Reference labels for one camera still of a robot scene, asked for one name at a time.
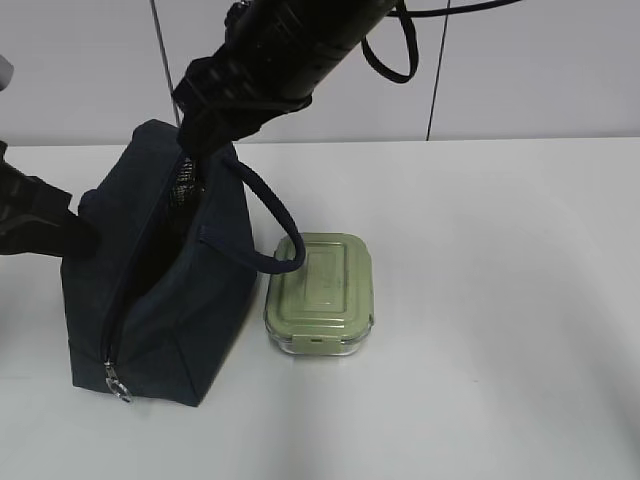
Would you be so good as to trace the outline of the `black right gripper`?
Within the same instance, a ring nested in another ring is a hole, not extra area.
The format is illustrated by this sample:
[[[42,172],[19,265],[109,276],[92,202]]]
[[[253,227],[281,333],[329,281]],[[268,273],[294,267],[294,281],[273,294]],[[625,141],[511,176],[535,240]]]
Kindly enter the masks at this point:
[[[172,97],[183,113],[178,143],[192,160],[206,158],[229,142],[257,133],[271,120],[312,103],[310,95],[285,99],[228,58],[217,56],[191,61]]]

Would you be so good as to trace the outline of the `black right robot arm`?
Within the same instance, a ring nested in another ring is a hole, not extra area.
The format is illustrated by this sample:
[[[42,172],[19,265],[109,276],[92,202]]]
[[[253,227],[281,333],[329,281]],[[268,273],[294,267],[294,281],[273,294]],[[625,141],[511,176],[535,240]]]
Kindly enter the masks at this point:
[[[173,98],[192,159],[307,108],[316,87],[394,8],[392,1],[252,1],[233,5],[225,41],[193,60]]]

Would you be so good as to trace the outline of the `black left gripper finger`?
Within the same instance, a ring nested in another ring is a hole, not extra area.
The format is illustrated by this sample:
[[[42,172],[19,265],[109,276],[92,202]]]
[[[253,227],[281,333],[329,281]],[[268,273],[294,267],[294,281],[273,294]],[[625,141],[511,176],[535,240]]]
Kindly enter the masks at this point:
[[[1,166],[1,253],[88,258],[99,232],[69,210],[72,195],[16,168]]]

